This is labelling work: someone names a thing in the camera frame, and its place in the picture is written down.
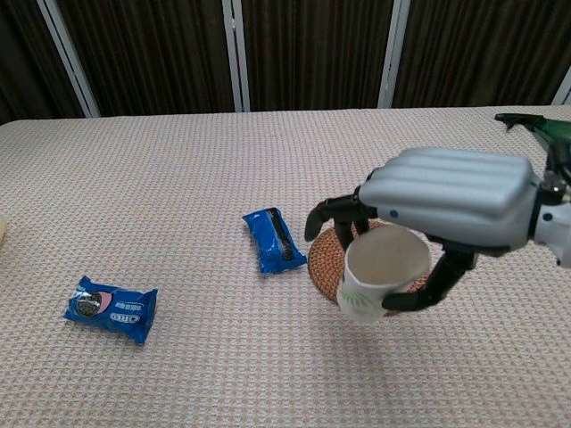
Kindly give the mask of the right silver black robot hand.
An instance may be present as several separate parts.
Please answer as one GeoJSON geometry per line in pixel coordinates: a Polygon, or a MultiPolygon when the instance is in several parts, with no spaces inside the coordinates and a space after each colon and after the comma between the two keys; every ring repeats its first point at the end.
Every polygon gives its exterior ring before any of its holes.
{"type": "Polygon", "coordinates": [[[326,198],[308,214],[311,242],[333,221],[348,249],[372,218],[420,232],[443,255],[424,288],[391,293],[382,306],[416,312],[441,302],[483,254],[501,257],[534,238],[540,178],[526,157],[497,152],[417,147],[373,169],[353,192],[326,198]]]}

